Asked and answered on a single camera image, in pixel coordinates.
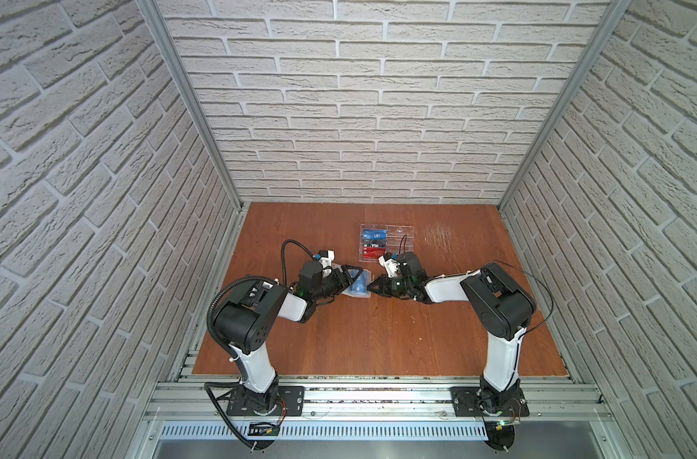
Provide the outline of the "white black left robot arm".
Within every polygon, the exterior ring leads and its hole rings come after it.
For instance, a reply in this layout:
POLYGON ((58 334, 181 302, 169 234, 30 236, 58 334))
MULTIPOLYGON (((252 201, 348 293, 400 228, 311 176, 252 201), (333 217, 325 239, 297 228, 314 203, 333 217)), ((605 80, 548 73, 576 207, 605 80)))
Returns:
POLYGON ((286 286, 269 277, 247 275, 222 288, 207 312, 212 339, 237 365, 247 394, 273 405, 279 377, 266 348, 277 319, 305 323, 323 301, 348 290, 363 275, 360 267, 325 267, 309 261, 286 286))

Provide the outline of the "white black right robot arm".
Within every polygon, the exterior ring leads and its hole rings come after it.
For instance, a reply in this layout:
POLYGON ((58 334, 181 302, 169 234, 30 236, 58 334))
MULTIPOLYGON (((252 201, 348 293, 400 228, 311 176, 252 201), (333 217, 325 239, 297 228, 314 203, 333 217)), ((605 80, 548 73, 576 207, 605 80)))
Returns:
POLYGON ((510 264, 492 260, 476 271, 428 277, 423 269, 404 263, 393 275, 381 275, 367 290, 384 298, 409 299, 424 304, 452 301, 470 303, 488 334, 486 367, 481 388, 495 397, 518 386, 518 364, 523 337, 537 311, 532 296, 507 270, 510 264))

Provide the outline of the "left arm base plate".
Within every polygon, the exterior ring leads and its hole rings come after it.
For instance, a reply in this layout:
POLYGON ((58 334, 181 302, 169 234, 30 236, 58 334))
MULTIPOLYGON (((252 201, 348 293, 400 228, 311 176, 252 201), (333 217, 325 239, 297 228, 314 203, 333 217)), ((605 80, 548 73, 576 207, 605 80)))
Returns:
POLYGON ((304 408, 304 386, 273 386, 264 393, 244 386, 234 388, 229 395, 229 416, 300 417, 304 408))

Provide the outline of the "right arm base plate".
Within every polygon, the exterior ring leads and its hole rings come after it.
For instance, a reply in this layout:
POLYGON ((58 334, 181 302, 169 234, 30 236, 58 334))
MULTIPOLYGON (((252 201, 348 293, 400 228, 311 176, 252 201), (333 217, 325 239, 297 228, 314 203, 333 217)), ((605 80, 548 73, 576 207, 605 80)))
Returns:
POLYGON ((496 392, 492 387, 454 386, 451 401, 456 417, 510 417, 525 418, 530 409, 522 388, 516 384, 496 392))

